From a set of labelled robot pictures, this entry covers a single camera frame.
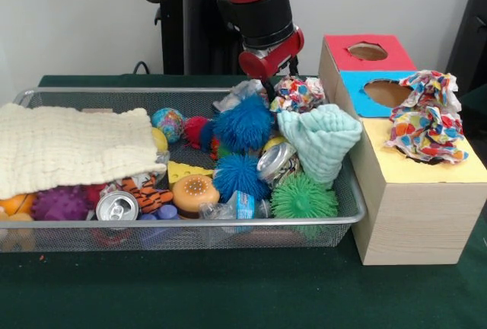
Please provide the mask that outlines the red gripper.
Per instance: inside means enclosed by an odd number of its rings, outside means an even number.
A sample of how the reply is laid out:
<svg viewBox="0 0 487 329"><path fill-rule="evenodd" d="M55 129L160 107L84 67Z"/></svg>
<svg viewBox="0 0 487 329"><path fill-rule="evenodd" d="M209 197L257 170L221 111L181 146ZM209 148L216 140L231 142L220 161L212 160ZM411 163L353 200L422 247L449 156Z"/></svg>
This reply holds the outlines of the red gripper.
<svg viewBox="0 0 487 329"><path fill-rule="evenodd" d="M298 54L304 47L304 35L299 27L294 28L290 37L264 50L247 49L239 55L238 61L243 72L250 78L262 80L267 98L271 104L275 97L272 76L288 64L289 75L299 76Z"/></svg>

